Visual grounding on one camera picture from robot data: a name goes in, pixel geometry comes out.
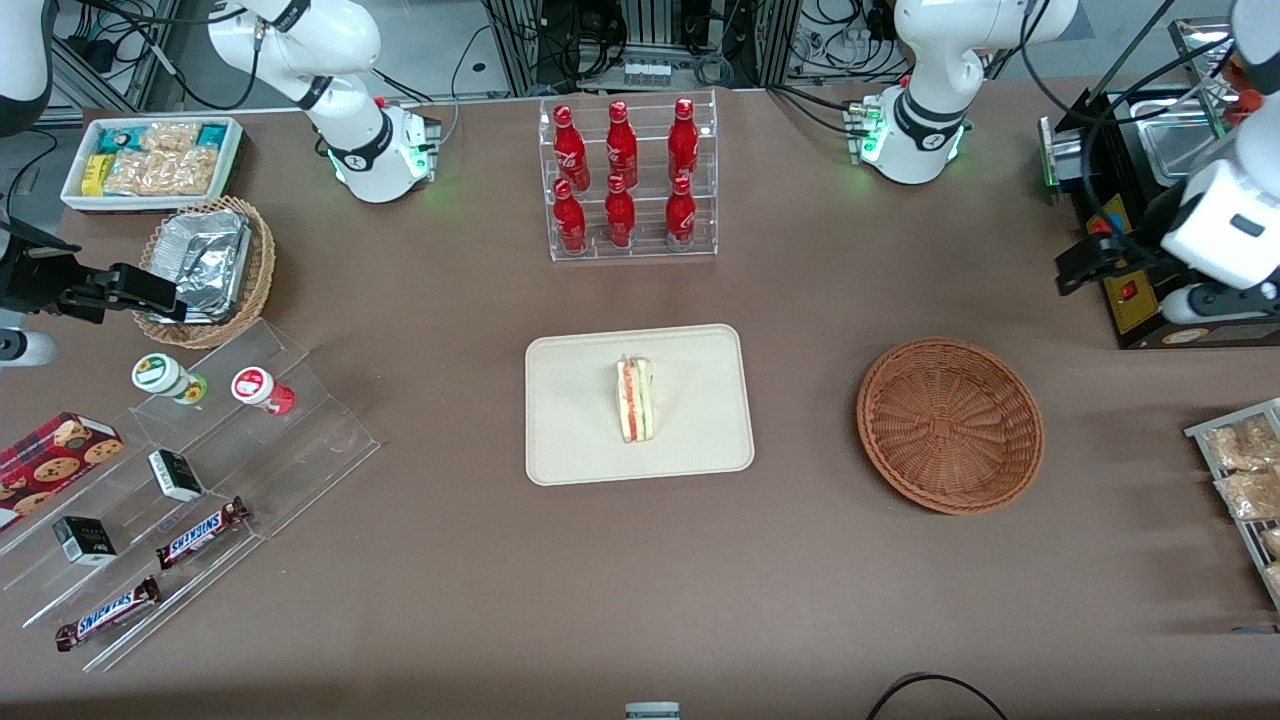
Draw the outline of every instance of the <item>red bottle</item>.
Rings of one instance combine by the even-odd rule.
[[[636,229],[636,204],[631,200],[621,173],[609,176],[609,197],[604,201],[604,214],[609,218],[609,242],[620,250],[631,247]]]
[[[667,152],[671,155],[671,182],[676,182],[680,173],[694,177],[698,169],[698,126],[694,124],[694,101],[689,97],[676,100],[676,122],[667,136]]]
[[[556,184],[552,187],[556,191],[552,214],[556,215],[556,229],[559,232],[564,252],[581,255],[586,252],[586,215],[582,214],[582,205],[573,197],[573,187],[567,179],[556,178]]]
[[[671,197],[667,199],[667,247],[684,252],[694,243],[694,213],[698,205],[689,195],[689,176],[676,176],[671,190]]]
[[[586,143],[582,133],[573,127],[573,111],[568,105],[557,105],[552,111],[556,119],[556,164],[561,177],[573,183],[573,190],[584,192],[591,187],[591,172],[586,169]]]
[[[627,104],[609,102],[609,135],[604,138],[609,151],[609,172],[621,173],[627,187],[640,182],[640,158],[636,149],[636,131],[627,120]]]

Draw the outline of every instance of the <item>brown tabletop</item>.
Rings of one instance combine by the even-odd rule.
[[[242,115],[234,190],[279,246],[266,316],[385,445],[110,673],[0,610],[4,717],[602,720],[669,698],[847,719],[919,670],[1012,717],[1275,717],[1280,638],[1228,634],[1268,602],[1181,428],[1276,396],[1277,351],[1121,352],[1094,292],[1057,296],[1074,222],[1042,188],[1029,83],[988,85],[923,187],[769,95],[718,99],[721,255],[622,268],[548,260],[536,102],[467,106],[439,181],[390,205],[334,182],[301,113]],[[155,224],[68,211],[61,234],[109,263]],[[525,477],[529,342],[696,323],[741,334],[754,465]],[[124,314],[31,327],[63,351],[0,374],[4,445],[137,404],[127,369],[163,350]],[[1039,402],[1044,465],[1006,510],[922,510],[854,438],[863,372],[929,334],[992,350]],[[916,687],[883,717],[908,710],[983,712]]]

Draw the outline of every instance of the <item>brown wicker basket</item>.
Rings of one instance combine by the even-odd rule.
[[[986,350],[931,337],[867,372],[858,434],[872,464],[915,502],[951,515],[998,510],[1030,486],[1044,428],[1027,386]]]
[[[241,282],[238,299],[239,309],[229,322],[221,325],[164,325],[150,323],[141,314],[134,313],[133,319],[142,328],[147,337],[168,345],[178,345],[188,350],[207,350],[232,340],[250,327],[253,320],[262,314],[266,305],[266,296],[271,291],[271,273],[275,270],[275,240],[271,238],[271,228],[262,222],[262,215],[252,205],[238,197],[219,197],[183,208],[177,214],[183,213],[211,213],[214,210],[236,210],[253,223],[253,236],[250,238],[250,256],[244,260],[244,279]],[[142,251],[142,266],[151,263],[151,252],[155,251],[156,240],[160,236],[157,227],[151,233],[151,241]]]

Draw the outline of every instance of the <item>cookie box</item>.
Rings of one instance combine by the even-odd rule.
[[[110,195],[84,195],[81,191],[81,181],[84,178],[84,168],[90,158],[99,152],[99,143],[104,133],[120,128],[145,126],[152,120],[201,123],[204,126],[224,126],[227,133],[223,136],[221,146],[218,151],[218,163],[214,165],[214,177],[209,183],[209,190],[204,195],[156,195],[156,196],[110,196]],[[142,118],[111,118],[93,120],[84,127],[84,136],[81,138],[79,150],[72,161],[72,169],[67,173],[63,183],[61,199],[68,208],[81,213],[161,213],[178,208],[187,208],[197,202],[216,200],[223,196],[232,168],[236,163],[236,152],[239,149],[243,129],[234,119],[225,115],[156,115]]]
[[[0,532],[123,447],[110,425],[61,413],[0,451]]]

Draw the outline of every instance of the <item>sandwich slice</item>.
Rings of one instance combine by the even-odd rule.
[[[653,439],[653,363],[644,357],[618,360],[618,415],[622,439]]]

